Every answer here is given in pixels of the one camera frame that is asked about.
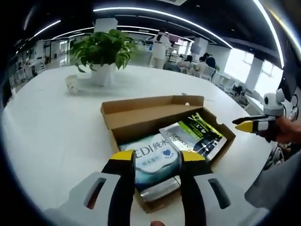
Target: white flower pot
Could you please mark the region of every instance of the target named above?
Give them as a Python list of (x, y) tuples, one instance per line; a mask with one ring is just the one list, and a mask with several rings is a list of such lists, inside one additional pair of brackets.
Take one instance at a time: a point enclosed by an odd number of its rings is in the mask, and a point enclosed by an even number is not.
[(113, 83), (113, 76), (116, 71), (116, 65), (93, 65), (93, 69), (91, 70), (91, 82), (96, 86), (110, 86)]

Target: cardboard box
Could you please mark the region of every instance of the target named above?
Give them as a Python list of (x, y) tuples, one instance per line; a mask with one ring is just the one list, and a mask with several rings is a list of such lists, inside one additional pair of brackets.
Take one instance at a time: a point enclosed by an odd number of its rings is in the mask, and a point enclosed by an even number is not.
[[(211, 161), (213, 165), (227, 152), (235, 138), (235, 134), (224, 124), (217, 124), (216, 117), (204, 107), (204, 98), (200, 96), (165, 96), (110, 101), (102, 104), (101, 112), (110, 133), (114, 152), (120, 151), (119, 145), (157, 134), (160, 128), (176, 123), (196, 112), (227, 139), (226, 144)], [(176, 198), (180, 198), (179, 191), (154, 202), (143, 203), (136, 191), (136, 199), (147, 213), (166, 207)]]

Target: blue heart logo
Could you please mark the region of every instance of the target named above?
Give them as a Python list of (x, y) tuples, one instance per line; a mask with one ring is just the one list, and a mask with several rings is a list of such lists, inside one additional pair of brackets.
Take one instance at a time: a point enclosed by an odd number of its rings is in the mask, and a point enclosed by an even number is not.
[(171, 152), (170, 150), (166, 149), (163, 151), (163, 155), (167, 155), (167, 156), (170, 156)]

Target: black ceiling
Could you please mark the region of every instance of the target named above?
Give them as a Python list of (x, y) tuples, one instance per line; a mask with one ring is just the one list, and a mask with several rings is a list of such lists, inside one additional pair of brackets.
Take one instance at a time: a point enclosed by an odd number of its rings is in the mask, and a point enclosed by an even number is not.
[[(170, 33), (180, 36), (195, 35), (196, 37), (201, 37), (201, 34), (206, 36), (211, 42), (216, 42), (217, 45), (226, 47), (223, 42), (207, 32), (186, 22), (164, 15), (132, 10), (93, 12), (95, 8), (105, 7), (140, 7), (163, 11), (195, 22), (220, 37), (244, 40), (277, 52), (269, 26), (252, 0), (188, 0), (181, 6), (158, 0), (28, 0), (9, 2), (7, 14), (10, 11), (12, 11), (12, 14), (10, 14), (11, 20), (8, 27), (10, 33), (8, 42), (13, 45), (18, 40), (21, 40), (17, 45), (20, 47), (26, 39), (57, 20), (61, 20), (61, 22), (44, 31), (32, 39), (31, 42), (34, 43), (37, 39), (51, 39), (62, 33), (91, 27), (93, 26), (92, 22), (97, 18), (119, 15), (116, 17), (119, 25), (153, 29), (165, 27)], [(279, 65), (279, 59), (276, 57), (272, 57), (271, 61)]]

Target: green leaves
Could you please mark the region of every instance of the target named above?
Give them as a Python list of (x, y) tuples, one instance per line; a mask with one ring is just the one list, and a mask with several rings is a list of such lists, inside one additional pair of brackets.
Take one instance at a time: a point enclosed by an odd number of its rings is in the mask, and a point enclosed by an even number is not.
[(95, 32), (83, 41), (75, 42), (70, 53), (73, 57), (94, 71), (92, 65), (105, 65), (115, 63), (118, 69), (125, 68), (133, 52), (135, 44), (132, 38), (121, 31), (110, 30), (109, 33)]

